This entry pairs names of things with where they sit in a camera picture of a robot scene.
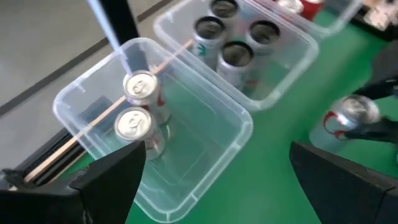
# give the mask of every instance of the red label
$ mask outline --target red label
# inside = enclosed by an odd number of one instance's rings
[[[149,111],[149,106],[148,105],[142,105],[142,108],[144,108],[145,110]]]
[[[157,97],[157,106],[164,106],[164,104],[162,99],[162,87],[160,87],[159,96]]]
[[[312,21],[313,18],[318,14],[318,12],[322,10],[323,7],[323,2],[311,3],[308,0],[301,0],[301,2],[304,5],[304,10],[302,15],[304,18],[308,19],[309,21]]]
[[[155,149],[156,145],[158,145],[159,139],[156,137],[156,134],[154,134],[151,138],[148,139],[147,143],[147,150],[153,150]]]
[[[335,138],[336,138],[337,140],[341,140],[341,141],[347,140],[347,139],[344,137],[344,133],[345,133],[344,130],[330,131],[330,130],[327,128],[326,125],[327,125],[327,123],[329,122],[329,120],[332,119],[332,118],[335,118],[335,119],[337,120],[337,122],[339,122],[339,121],[338,121],[338,115],[337,115],[335,112],[333,112],[333,111],[329,111],[328,114],[326,114],[326,116],[325,116],[324,119],[323,119],[323,127],[325,128],[325,130],[326,130],[329,134],[334,135]]]
[[[246,81],[246,86],[256,86],[259,83],[259,80],[248,80]]]

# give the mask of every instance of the aluminum can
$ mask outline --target aluminum can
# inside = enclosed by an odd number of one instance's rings
[[[124,93],[127,100],[135,106],[149,110],[157,124],[165,123],[171,115],[163,97],[158,78],[148,71],[136,71],[124,82]]]
[[[359,95],[346,96],[333,104],[331,109],[310,133],[311,143],[328,152],[338,152],[347,142],[346,131],[360,124],[371,124],[380,120],[377,104]]]
[[[154,117],[144,108],[131,107],[120,112],[114,122],[114,130],[123,142],[145,141],[147,161],[164,152],[166,140]]]
[[[304,5],[301,0],[278,0],[277,4],[292,14],[302,15],[304,11]]]
[[[256,89],[279,37],[280,29],[270,21],[253,22],[246,32],[245,41],[254,52],[254,68],[244,85],[246,95],[251,95]]]
[[[302,16],[312,21],[318,12],[322,10],[325,0],[301,0],[301,2],[304,5]]]
[[[239,4],[235,0],[212,0],[208,14],[223,21],[227,40],[233,37],[234,28],[239,22]]]
[[[231,41],[224,44],[218,57],[217,73],[235,88],[242,90],[254,68],[254,52],[248,44]]]
[[[194,25],[192,53],[216,70],[218,52],[226,41],[226,27],[216,17],[199,18]]]

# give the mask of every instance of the transparent plastic bin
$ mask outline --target transparent plastic bin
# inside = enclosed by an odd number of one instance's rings
[[[255,93],[246,96],[190,53],[193,24],[199,17],[207,15],[209,3],[210,0],[184,0],[178,3],[155,20],[155,33],[169,46],[170,51],[180,52],[181,60],[243,105],[249,112],[270,108],[314,61],[318,55],[318,44],[308,34],[280,19],[273,12],[258,8],[253,2],[239,1],[244,12],[251,12],[251,17],[247,18],[242,13],[239,15],[239,23],[235,27],[233,39],[241,40],[250,23],[258,19],[274,22],[281,31],[279,43],[269,58],[267,68]]]
[[[289,22],[310,34],[317,41],[341,31],[349,20],[361,9],[363,0],[325,0],[322,10],[309,21],[299,15],[292,15],[272,0],[251,1],[258,7],[265,7],[277,14],[288,14]]]
[[[161,126],[164,153],[146,162],[135,202],[153,220],[172,223],[198,202],[251,136],[253,122],[241,105],[150,39],[123,45],[133,70],[149,68],[162,80],[172,112]],[[131,106],[123,97],[125,71],[113,53],[55,98],[53,111],[81,145],[99,159],[126,145],[113,129],[115,117]]]

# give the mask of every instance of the black metal bar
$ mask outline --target black metal bar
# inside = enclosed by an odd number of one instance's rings
[[[108,1],[108,0],[100,0],[100,1],[102,3],[105,2],[104,10],[109,11],[110,9],[106,6],[108,4],[111,4],[110,3],[111,1]],[[128,4],[125,4],[125,3],[127,3],[126,1],[114,0],[115,4],[117,4],[119,2],[123,2],[124,5],[126,6],[125,9],[129,9]],[[153,5],[151,8],[149,8],[142,14],[138,15],[137,22],[141,22],[144,19],[147,19],[149,16],[153,15],[153,13],[157,12],[159,9],[161,9],[162,7],[164,7],[165,5],[167,5],[170,2],[172,2],[172,0],[161,0],[160,2]],[[134,16],[130,11],[129,11],[129,15],[130,15],[131,19],[128,19],[128,20],[130,20],[130,22],[131,21],[134,22],[134,19],[133,19]],[[139,36],[138,31],[137,31],[137,24],[135,22],[133,24],[130,23],[130,27],[128,27],[126,25],[127,23],[125,23],[123,20],[117,20],[117,21],[118,22],[116,22],[116,24],[115,24],[115,20],[111,21],[112,26],[114,27],[115,32],[124,32],[123,36],[125,36],[124,39],[126,41]],[[134,58],[134,56],[141,56],[141,58],[146,59],[144,52],[141,52],[141,53],[142,53],[142,55],[130,55],[130,56],[132,58]],[[146,61],[140,62],[140,63],[147,66]],[[48,142],[46,142],[40,149],[35,151],[28,159],[26,159],[23,163],[21,163],[19,166],[17,166],[16,170],[20,170],[21,172],[23,172],[24,176],[26,176],[29,172],[31,172],[37,166],[39,166],[41,163],[43,163],[43,161],[45,161],[49,156],[51,156],[55,151],[57,151],[57,149],[59,149],[60,146],[62,146],[67,141],[69,141],[71,138],[72,138],[72,136],[66,129],[61,130],[58,134],[56,134],[53,138],[51,138]],[[68,158],[71,158],[70,154],[78,155],[79,153],[82,153],[82,152],[84,152],[84,149],[80,146],[80,144],[78,142],[76,142],[76,144],[71,146],[71,148],[68,150],[68,153],[66,153],[62,158],[60,158],[59,160],[57,160],[55,162],[56,164],[54,166],[50,167],[48,170],[46,169],[43,174],[32,179],[31,182],[35,183],[37,185],[45,184],[46,181],[49,179],[49,177],[53,177],[53,176],[57,175],[59,173],[59,171],[62,169],[62,167],[65,167],[70,164],[70,159],[68,159]]]
[[[140,37],[134,14],[130,10],[127,0],[98,0],[102,5],[106,17],[115,33],[120,45],[127,41]],[[134,49],[125,52],[127,63],[132,72],[138,70],[148,70],[145,52]]]
[[[99,0],[99,2],[121,45],[139,37],[134,14],[130,11],[127,0]]]
[[[36,186],[41,186],[51,182],[59,173],[65,170],[73,161],[79,158],[85,153],[83,147],[76,144],[75,147],[71,148],[65,156],[61,157],[56,163],[48,168],[43,174],[31,180]]]

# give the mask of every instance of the green surface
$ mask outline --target green surface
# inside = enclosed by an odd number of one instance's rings
[[[362,85],[369,61],[385,45],[349,25],[320,47],[320,56],[276,106],[254,115],[247,146],[179,223],[320,223],[289,162],[293,140],[307,134],[332,102]],[[398,119],[398,103],[379,100],[383,113]],[[398,177],[396,150],[384,143],[353,141],[341,155]],[[91,162],[88,156],[69,172]],[[155,223],[133,205],[127,223]]]

